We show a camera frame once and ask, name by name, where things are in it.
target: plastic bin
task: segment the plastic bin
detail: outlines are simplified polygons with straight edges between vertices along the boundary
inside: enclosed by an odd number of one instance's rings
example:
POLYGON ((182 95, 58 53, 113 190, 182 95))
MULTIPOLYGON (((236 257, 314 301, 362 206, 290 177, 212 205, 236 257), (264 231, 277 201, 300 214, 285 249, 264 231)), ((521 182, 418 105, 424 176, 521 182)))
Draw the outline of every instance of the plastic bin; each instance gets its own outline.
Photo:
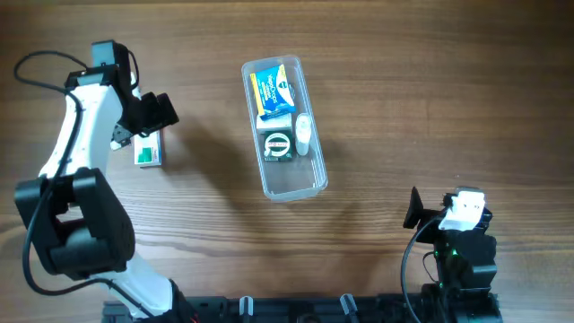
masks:
POLYGON ((311 108, 307 85, 305 84, 305 75, 299 58, 286 56, 251 61, 243 65, 241 72, 243 73, 243 84, 248 101, 249 119, 251 120, 251 130, 255 141, 263 192, 276 202, 287 202, 315 196, 326 188, 327 175, 315 118, 313 117, 313 109, 311 108), (293 100, 296 111, 291 114, 293 154, 290 161, 265 161, 263 158, 265 137, 257 132, 257 102, 250 75, 280 64, 285 66, 287 81, 292 87, 291 92, 294 94, 293 100), (300 113, 308 113, 312 121, 309 152, 304 156, 297 154, 294 139, 295 122, 300 113))

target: blue packet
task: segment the blue packet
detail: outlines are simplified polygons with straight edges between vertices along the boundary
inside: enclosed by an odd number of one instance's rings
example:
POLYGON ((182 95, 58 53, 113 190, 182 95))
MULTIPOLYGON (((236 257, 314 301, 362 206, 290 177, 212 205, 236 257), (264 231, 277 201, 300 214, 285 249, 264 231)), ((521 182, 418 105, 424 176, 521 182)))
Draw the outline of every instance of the blue packet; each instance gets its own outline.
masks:
POLYGON ((271 67, 251 74, 257 110, 262 120, 295 112, 285 65, 271 67))

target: wooden tabletop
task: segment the wooden tabletop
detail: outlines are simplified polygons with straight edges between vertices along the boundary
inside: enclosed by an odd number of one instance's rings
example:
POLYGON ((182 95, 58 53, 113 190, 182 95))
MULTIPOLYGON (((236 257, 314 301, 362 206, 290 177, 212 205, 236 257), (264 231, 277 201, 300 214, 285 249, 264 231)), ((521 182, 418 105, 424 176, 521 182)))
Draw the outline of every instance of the wooden tabletop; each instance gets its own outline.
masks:
MULTIPOLYGON (((48 2, 57 5, 0 10, 0 322, 98 322, 109 299, 98 287, 32 292, 13 203, 15 184, 48 160, 65 107, 61 95, 17 83, 14 63, 38 49, 90 62, 91 43, 104 39, 135 53, 142 90, 168 93, 180 118, 163 132, 163 166, 135 167, 127 147, 110 154, 108 179, 137 251, 186 295, 400 292, 411 187, 438 209, 465 185, 482 188, 494 213, 492 291, 504 319, 574 320, 571 4, 48 2), (302 62, 329 184, 315 198, 273 204, 240 69, 287 54, 302 62)), ((62 84, 75 70, 46 57, 22 72, 62 84)), ((410 291, 429 282, 428 248, 413 249, 410 291)), ((32 258, 44 286, 70 284, 32 258)))

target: wood grain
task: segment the wood grain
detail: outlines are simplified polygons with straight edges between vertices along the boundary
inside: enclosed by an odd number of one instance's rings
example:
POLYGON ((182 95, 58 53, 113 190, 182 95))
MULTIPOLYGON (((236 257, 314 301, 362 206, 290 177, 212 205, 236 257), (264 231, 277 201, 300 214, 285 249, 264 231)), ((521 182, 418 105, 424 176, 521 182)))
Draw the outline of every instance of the wood grain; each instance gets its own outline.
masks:
MULTIPOLYGON (((504 319, 574 320, 571 4, 42 3, 0 8, 0 322, 97 322, 108 298, 97 287, 32 292, 13 204, 64 116, 63 98, 17 83, 13 64, 44 48, 89 61, 102 39, 135 52, 143 91, 167 92, 181 119, 165 129, 161 168, 136 168, 128 148, 111 154, 108 177, 139 253, 185 294, 400 292, 410 188, 437 208, 468 185, 485 190, 494 212, 504 319), (278 205, 261 190, 240 68, 285 54, 302 61, 329 186, 278 205)), ((62 83, 74 68, 42 58, 24 73, 62 83)), ((411 291, 428 280, 427 248, 413 250, 411 291)), ((70 284, 33 264, 44 285, 70 284)))

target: wire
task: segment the wire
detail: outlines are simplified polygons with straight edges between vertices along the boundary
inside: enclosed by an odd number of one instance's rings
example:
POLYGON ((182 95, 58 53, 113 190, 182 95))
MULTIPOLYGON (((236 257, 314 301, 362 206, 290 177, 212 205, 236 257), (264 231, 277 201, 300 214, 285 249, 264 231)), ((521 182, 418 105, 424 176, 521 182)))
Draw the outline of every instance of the wire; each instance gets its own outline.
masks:
POLYGON ((436 284, 436 283, 438 283, 439 281, 438 281, 438 280, 435 280, 434 278, 432 278, 432 275, 431 275, 431 273, 429 272, 429 269, 427 269, 426 263, 424 262, 424 260, 425 260, 428 256, 430 256, 430 255, 434 255, 434 252, 433 252, 433 251, 427 252, 427 253, 424 254, 424 256, 422 256, 422 266, 424 267, 424 271, 427 272, 427 275, 430 277, 431 281, 436 284))
POLYGON ((16 65, 14 66, 14 78, 16 80, 18 80, 22 83, 25 83, 25 84, 34 85, 34 86, 38 86, 41 88, 50 89, 50 90, 53 90, 56 92, 63 93, 65 96, 66 95, 69 96, 75 103, 75 121, 74 121, 74 126, 72 127, 72 132, 70 133, 70 138, 68 139, 68 142, 65 146, 64 152, 62 153, 62 159, 60 160, 60 163, 57 167, 57 170, 56 170, 56 173, 54 174, 53 179, 50 180, 50 182, 49 182, 48 186, 46 187, 46 189, 44 190, 44 192, 41 193, 40 200, 39 200, 38 204, 36 205, 36 208, 34 209, 34 213, 32 214, 32 217, 30 219, 30 224, 28 225, 28 231, 26 232, 26 239, 24 241, 24 247, 22 248, 22 270, 24 272, 24 277, 26 278, 26 283, 28 283, 28 285, 30 286, 30 288, 34 292, 37 292, 39 294, 46 295, 46 296, 64 295, 64 294, 67 294, 70 292, 75 292, 79 289, 82 289, 83 287, 86 287, 86 286, 89 286, 92 284, 106 284, 110 289, 115 290, 122 297, 124 297, 127 301, 131 302, 134 306, 136 306, 137 309, 139 309, 145 315, 147 315, 148 317, 152 317, 153 315, 151 314, 150 311, 148 311, 146 308, 144 308, 142 306, 142 304, 135 301, 134 298, 132 298, 129 294, 124 292, 119 286, 114 284, 114 282, 112 280, 109 280, 109 279, 95 278, 95 279, 91 279, 91 280, 83 282, 83 283, 75 284, 71 287, 68 287, 68 288, 65 288, 62 290, 58 290, 58 291, 50 291, 50 290, 43 289, 40 286, 38 286, 38 284, 36 284, 36 282, 34 281, 34 277, 32 276, 32 273, 30 270, 30 246, 31 246, 32 236, 34 235, 34 229, 36 227, 36 221, 38 219, 40 210, 42 210, 44 208, 46 202, 48 201, 48 198, 50 198, 50 196, 52 195, 52 192, 54 191, 54 187, 56 186, 57 179, 60 178, 60 176, 64 172, 66 164, 68 163, 68 160, 70 157, 70 152, 72 151, 72 148, 74 147, 74 142, 75 142, 76 137, 78 136, 78 132, 80 130, 80 124, 82 122, 82 112, 83 112, 82 103, 80 102, 80 100, 75 95, 73 95, 70 91, 68 91, 67 89, 61 88, 59 86, 55 86, 52 84, 48 84, 48 83, 43 83, 43 82, 39 82, 39 81, 26 79, 26 78, 21 77, 18 74, 18 70, 20 69, 20 66, 22 66, 22 64, 24 62, 26 62, 27 60, 29 60, 32 57, 37 57, 37 56, 41 56, 41 55, 55 55, 55 56, 59 56, 59 57, 65 57, 65 58, 68 58, 68 59, 74 61, 75 63, 77 63, 78 65, 81 65, 82 67, 84 67, 86 69, 88 68, 88 66, 84 62, 77 59, 76 57, 73 57, 73 56, 65 54, 65 53, 60 53, 60 52, 55 51, 55 50, 41 50, 41 51, 29 53, 27 56, 23 57, 20 61, 18 61, 18 63, 16 63, 16 65))
POLYGON ((426 228, 428 228, 431 224, 433 224, 438 219, 439 219, 438 216, 430 219, 426 224, 424 224, 422 226, 422 228, 420 230, 418 230, 413 235, 413 237, 411 238, 411 241, 409 241, 409 244, 406 246, 406 250, 404 251, 404 254, 403 254, 403 262, 401 263, 401 289, 403 290, 404 301, 406 302, 406 307, 409 309, 409 312, 411 312, 411 317, 413 317, 414 321, 417 323, 421 323, 421 321, 419 320, 419 318, 417 318, 416 314, 414 313, 413 305, 411 305, 411 301, 409 301, 409 297, 406 293, 406 283, 405 283, 406 279, 404 278, 404 272, 406 271, 406 260, 409 258, 409 254, 411 253, 411 249, 413 248, 413 245, 416 242, 417 238, 419 238, 421 233, 426 228))
POLYGON ((140 69, 137 67, 137 61, 135 60, 135 55, 131 50, 127 51, 129 53, 129 55, 132 57, 132 59, 134 60, 134 67, 135 67, 135 83, 132 84, 131 89, 135 89, 137 87, 137 85, 139 85, 140 83, 140 69))

